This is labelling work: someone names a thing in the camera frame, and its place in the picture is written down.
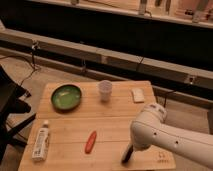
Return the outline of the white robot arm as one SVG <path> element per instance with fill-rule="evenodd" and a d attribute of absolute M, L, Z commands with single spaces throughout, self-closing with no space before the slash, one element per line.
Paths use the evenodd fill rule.
<path fill-rule="evenodd" d="M 147 104 L 130 126 L 133 149 L 155 145 L 213 169 L 213 135 L 166 125 L 166 116 L 163 106 Z"/>

